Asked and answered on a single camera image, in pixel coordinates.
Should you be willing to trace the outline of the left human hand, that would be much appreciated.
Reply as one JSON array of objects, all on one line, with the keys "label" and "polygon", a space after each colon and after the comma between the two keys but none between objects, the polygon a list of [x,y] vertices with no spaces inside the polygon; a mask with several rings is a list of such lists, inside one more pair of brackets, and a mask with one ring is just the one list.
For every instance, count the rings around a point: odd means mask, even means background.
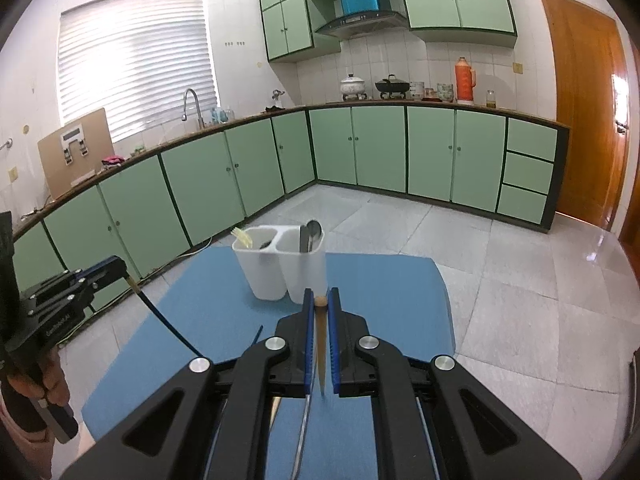
[{"label": "left human hand", "polygon": [[40,361],[42,377],[36,380],[22,373],[6,376],[9,385],[29,399],[46,399],[50,404],[64,406],[70,402],[65,373],[62,369],[58,348],[53,347]]}]

